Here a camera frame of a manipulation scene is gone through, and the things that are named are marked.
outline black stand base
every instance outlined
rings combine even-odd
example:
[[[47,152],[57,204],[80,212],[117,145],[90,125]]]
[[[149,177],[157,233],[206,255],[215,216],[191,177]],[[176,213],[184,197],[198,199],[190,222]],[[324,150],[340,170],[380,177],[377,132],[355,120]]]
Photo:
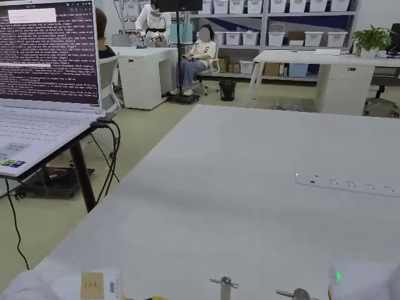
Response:
[[[89,176],[94,169],[87,169]],[[45,198],[72,198],[79,190],[76,171],[71,167],[44,167],[16,189],[22,196],[34,195]]]
[[[172,103],[178,103],[178,104],[193,104],[197,101],[199,101],[200,96],[199,95],[191,95],[191,96],[183,96],[183,95],[173,95],[169,96],[167,101],[172,102]]]

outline laptop screen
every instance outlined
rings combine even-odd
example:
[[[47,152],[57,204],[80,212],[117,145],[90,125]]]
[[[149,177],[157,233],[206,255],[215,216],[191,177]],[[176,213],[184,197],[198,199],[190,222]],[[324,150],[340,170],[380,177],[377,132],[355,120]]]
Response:
[[[95,32],[92,1],[0,5],[0,99],[98,105]]]

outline potted plant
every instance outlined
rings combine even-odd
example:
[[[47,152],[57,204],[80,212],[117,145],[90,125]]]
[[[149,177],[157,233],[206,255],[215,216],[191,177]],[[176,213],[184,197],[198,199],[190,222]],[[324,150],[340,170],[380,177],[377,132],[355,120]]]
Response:
[[[356,46],[356,55],[362,58],[373,58],[378,51],[390,46],[392,31],[371,25],[371,29],[354,32],[353,38]]]

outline laptop keyboard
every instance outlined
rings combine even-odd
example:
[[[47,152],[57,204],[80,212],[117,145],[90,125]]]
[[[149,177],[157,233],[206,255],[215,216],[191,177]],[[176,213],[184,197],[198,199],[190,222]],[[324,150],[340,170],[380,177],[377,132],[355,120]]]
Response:
[[[59,136],[81,124],[82,121],[58,118],[3,114],[0,112],[0,136],[57,141]]]

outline power strip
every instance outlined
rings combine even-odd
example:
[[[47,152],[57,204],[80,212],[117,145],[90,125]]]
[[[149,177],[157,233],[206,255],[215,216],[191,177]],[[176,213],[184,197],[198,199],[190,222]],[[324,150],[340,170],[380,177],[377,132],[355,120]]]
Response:
[[[373,182],[357,182],[324,175],[304,173],[296,173],[296,182],[306,186],[318,186],[320,188],[341,189],[342,191],[400,198],[400,187],[374,184]]]

